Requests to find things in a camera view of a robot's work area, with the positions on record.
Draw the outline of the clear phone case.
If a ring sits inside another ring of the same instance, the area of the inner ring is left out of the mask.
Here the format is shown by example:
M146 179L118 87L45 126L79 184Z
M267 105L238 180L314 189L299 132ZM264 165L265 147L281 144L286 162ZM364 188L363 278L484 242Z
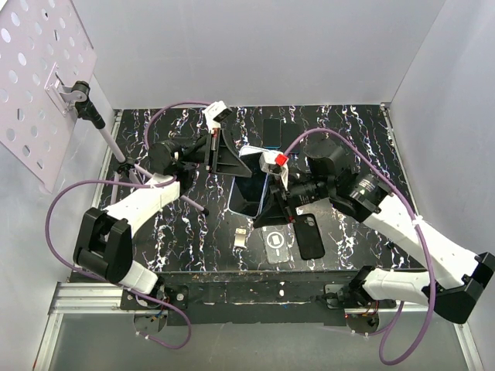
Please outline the clear phone case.
M265 246L267 262L280 264L289 261L288 227L263 226L261 228L262 239Z

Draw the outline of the dark phone blue edge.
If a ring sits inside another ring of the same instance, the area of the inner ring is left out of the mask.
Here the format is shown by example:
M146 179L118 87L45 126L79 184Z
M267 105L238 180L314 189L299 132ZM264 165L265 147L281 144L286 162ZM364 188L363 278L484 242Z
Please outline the dark phone blue edge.
M281 120L279 118L266 118L262 125L262 142L265 148L277 149L282 143Z

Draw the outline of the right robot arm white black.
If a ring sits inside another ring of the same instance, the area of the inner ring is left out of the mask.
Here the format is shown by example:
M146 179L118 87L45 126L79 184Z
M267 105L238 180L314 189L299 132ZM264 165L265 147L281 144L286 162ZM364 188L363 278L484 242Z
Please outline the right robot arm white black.
M494 256L457 245L410 213L385 181L358 172L351 155L331 140L310 145L306 157L309 171L297 173L289 171L288 156L281 152L261 154L261 170L272 179L254 227L291 224L300 257L319 259L325 248L316 218L297 209L328 199L334 209L387 237L425 268L413 274L362 267L333 294L334 300L363 308L386 300L432 305L444 319L466 323L494 274Z

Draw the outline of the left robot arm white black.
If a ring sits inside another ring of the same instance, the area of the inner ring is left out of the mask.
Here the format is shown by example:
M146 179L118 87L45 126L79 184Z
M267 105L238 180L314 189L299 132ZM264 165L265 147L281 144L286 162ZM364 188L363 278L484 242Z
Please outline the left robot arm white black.
M229 131L220 128L193 141L156 142L148 150L152 177L143 187L105 209L91 208L83 216L73 253L75 264L138 292L149 309L164 301L157 275L134 259L133 236L164 206L192 187L198 165L218 175L251 177Z

